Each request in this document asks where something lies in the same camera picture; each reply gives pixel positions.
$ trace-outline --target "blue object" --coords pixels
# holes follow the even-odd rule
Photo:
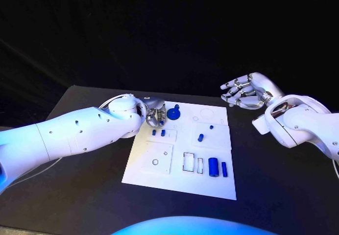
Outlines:
[[[113,233],[115,235],[273,235],[273,233],[256,229],[248,225],[227,220],[173,216],[142,221]]]
[[[167,110],[167,118],[170,120],[177,120],[180,118],[178,105],[174,105],[174,108]]]
[[[198,141],[198,142],[201,142],[201,141],[203,141],[203,134],[198,134],[197,141]]]
[[[217,168],[217,159],[216,158],[207,159],[207,169],[209,169],[209,176],[217,177],[219,176],[219,168]]]
[[[222,167],[222,176],[227,177],[226,163],[220,163],[220,167]]]

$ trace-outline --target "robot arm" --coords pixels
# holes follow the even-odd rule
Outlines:
[[[220,86],[226,88],[229,91],[220,97],[229,106],[258,109],[266,105],[265,113],[252,120],[261,134],[271,132],[288,148],[310,142],[339,161],[339,114],[331,114],[308,96],[284,96],[275,84],[256,72]]]
[[[99,108],[76,110],[41,123],[1,131],[0,193],[40,164],[134,136],[145,119],[152,119],[154,125],[161,126],[164,117],[152,117],[158,109],[165,109],[161,99],[141,101],[131,94],[123,94],[109,99]]]

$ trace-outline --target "table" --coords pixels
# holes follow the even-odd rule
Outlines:
[[[47,117],[118,94],[226,107],[220,98],[72,86]],[[0,196],[0,225],[51,234],[110,234],[144,220],[203,216],[278,234],[339,231],[339,180],[331,161],[304,143],[292,149],[250,121],[263,109],[227,108],[236,201],[121,183],[134,138],[69,156]]]

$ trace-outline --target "black background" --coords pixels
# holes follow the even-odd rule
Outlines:
[[[70,85],[219,96],[261,72],[337,111],[337,17],[325,1],[0,4],[0,124],[44,120]]]

